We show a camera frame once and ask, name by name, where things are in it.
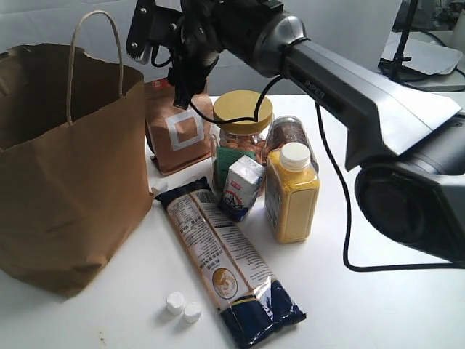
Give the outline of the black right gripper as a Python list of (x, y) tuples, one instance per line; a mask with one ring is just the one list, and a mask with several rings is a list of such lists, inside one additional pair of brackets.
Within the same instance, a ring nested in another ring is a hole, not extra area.
[(181, 1), (181, 9), (136, 3), (126, 53), (141, 65), (171, 64), (174, 106), (187, 109), (217, 64), (222, 44), (215, 25), (219, 1)]

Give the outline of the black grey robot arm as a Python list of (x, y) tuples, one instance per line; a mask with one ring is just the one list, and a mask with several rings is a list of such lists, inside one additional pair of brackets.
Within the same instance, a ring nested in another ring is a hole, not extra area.
[(307, 38), (280, 1), (138, 1), (126, 52), (154, 64), (169, 50), (174, 101), (188, 108), (228, 51), (275, 84), (288, 79), (347, 128), (347, 169), (372, 226), (430, 254), (430, 269), (464, 267), (464, 115), (449, 97), (404, 87)]

